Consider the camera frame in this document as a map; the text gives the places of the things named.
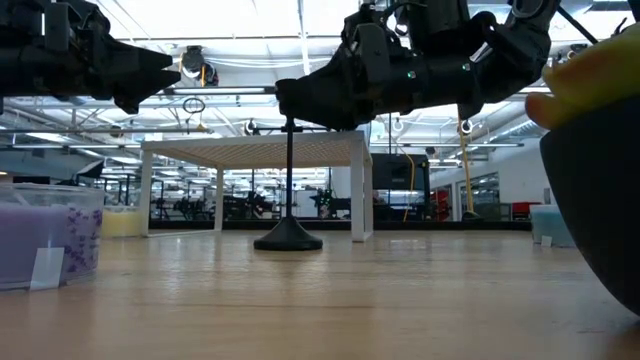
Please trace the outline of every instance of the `plastic bin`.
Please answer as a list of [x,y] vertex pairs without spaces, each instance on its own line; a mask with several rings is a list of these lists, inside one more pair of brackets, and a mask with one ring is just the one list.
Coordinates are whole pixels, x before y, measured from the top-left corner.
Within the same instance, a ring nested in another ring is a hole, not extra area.
[[95,275],[104,192],[0,185],[0,290],[43,289]]
[[532,205],[533,242],[553,247],[576,247],[556,205]]
[[102,237],[140,236],[140,209],[134,206],[105,206]]

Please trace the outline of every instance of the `table top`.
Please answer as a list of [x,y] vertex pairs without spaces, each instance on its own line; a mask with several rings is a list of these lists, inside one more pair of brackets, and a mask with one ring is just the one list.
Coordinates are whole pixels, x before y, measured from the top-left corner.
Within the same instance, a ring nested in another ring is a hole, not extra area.
[[[371,164],[362,131],[294,134],[293,166],[350,166],[351,146],[362,144],[365,164]],[[152,141],[142,149],[194,165],[223,169],[284,168],[287,136],[244,136],[224,139]]]

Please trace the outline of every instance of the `round base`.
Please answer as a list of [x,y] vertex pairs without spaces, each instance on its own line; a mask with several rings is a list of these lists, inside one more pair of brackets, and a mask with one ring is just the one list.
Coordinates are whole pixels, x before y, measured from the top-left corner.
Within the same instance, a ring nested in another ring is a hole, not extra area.
[[256,250],[309,251],[322,249],[322,240],[310,235],[295,217],[286,217],[264,237],[253,242]]

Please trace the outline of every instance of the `yellow container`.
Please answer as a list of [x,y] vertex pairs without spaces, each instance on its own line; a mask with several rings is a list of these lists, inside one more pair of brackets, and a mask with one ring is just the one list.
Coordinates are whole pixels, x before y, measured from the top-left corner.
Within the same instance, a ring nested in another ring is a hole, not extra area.
[[140,236],[140,209],[133,206],[105,206],[103,238]]

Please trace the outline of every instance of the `white table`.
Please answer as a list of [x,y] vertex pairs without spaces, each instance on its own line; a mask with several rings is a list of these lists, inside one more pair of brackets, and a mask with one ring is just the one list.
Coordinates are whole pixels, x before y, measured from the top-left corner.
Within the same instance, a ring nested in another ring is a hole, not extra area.
[[[224,139],[153,141],[142,144],[140,210],[149,213],[153,154],[217,169],[215,230],[222,230],[224,170],[286,168],[286,135]],[[294,134],[293,167],[351,167],[351,233],[364,242],[373,235],[371,155],[364,133],[330,132]],[[141,216],[141,235],[149,235],[149,217]]]

